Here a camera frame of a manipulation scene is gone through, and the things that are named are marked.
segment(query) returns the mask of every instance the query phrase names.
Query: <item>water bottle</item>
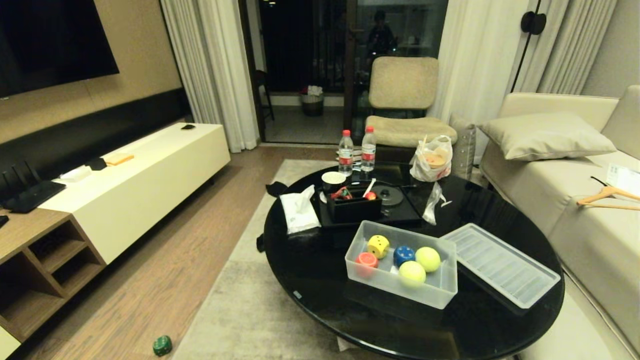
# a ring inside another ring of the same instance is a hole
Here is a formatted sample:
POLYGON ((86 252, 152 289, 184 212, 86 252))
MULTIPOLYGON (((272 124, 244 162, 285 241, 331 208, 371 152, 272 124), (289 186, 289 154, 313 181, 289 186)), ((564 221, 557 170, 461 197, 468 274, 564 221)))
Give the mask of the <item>water bottle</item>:
POLYGON ((353 172, 353 140, 350 130, 342 130, 342 139, 338 144, 338 172, 351 176, 353 172))
POLYGON ((372 172, 376 164, 376 135, 373 126, 367 126, 362 139, 362 171, 372 172))

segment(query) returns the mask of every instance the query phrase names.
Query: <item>rug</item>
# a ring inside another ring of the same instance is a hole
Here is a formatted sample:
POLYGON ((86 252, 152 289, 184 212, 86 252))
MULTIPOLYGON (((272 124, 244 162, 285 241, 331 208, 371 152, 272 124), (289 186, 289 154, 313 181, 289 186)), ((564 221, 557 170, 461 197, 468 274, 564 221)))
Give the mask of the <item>rug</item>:
MULTIPOLYGON (((291 185, 334 165, 332 161, 285 160, 273 181, 291 185)), ((191 327, 178 339, 172 359, 388 359, 361 348, 340 352, 336 336, 306 315, 282 289, 266 255, 255 248, 274 201, 265 193, 191 327)))

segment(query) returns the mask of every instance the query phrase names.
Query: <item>coffee table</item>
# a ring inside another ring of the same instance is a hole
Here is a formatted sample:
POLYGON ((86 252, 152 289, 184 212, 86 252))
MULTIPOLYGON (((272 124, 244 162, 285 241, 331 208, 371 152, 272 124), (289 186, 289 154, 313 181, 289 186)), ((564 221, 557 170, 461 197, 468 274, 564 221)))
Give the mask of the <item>coffee table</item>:
MULTIPOLYGON (((415 185, 406 191, 422 211, 433 184, 414 180, 409 169, 406 164, 377 163, 372 177, 415 185)), ((321 184, 322 173, 329 170, 336 168, 314 172, 287 192, 321 184)), ((453 176, 439 184, 452 203, 436 207, 437 225, 398 227, 440 237, 472 222, 562 274, 545 236, 500 195, 453 176)), ((264 248, 273 273, 297 305, 337 336, 372 352, 396 359, 501 359, 543 336, 560 312, 563 279, 524 310, 459 263, 458 294, 443 310, 351 281, 344 255, 355 231, 319 228, 288 236, 277 200, 264 226, 264 248)))

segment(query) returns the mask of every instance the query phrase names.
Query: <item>wooden hanger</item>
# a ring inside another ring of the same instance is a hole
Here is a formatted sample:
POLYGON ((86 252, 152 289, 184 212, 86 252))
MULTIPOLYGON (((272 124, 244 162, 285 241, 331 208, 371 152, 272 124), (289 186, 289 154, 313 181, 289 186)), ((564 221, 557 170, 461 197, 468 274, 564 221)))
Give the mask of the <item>wooden hanger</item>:
POLYGON ((604 199, 606 197, 610 197, 611 195, 620 195, 620 196, 628 197, 629 199, 640 201, 640 197, 635 196, 632 193, 628 193, 624 190, 620 190, 619 188, 615 188, 613 186, 605 186, 602 188, 602 190, 600 190, 599 194, 585 197, 582 200, 578 200, 577 204, 581 206, 593 206, 594 208, 611 208, 611 209, 626 209, 626 210, 640 211, 640 207, 637 207, 637 206, 606 205, 606 204, 593 203, 596 200, 604 199))

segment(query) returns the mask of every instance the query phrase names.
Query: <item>white sofa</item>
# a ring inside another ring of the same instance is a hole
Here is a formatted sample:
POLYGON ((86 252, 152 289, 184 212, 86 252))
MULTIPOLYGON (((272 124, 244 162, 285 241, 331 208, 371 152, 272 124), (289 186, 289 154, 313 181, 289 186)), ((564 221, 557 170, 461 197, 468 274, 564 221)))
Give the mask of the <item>white sofa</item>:
MULTIPOLYGON (((622 99, 510 94, 499 117, 572 111, 608 137, 612 154, 546 161, 505 160, 490 142, 480 169, 495 189, 545 234, 565 269, 566 291, 551 329, 522 360, 627 360, 640 351, 640 211, 579 208, 595 195, 608 164, 640 171, 640 86, 622 99)), ((607 204, 640 206, 623 199, 607 204)))

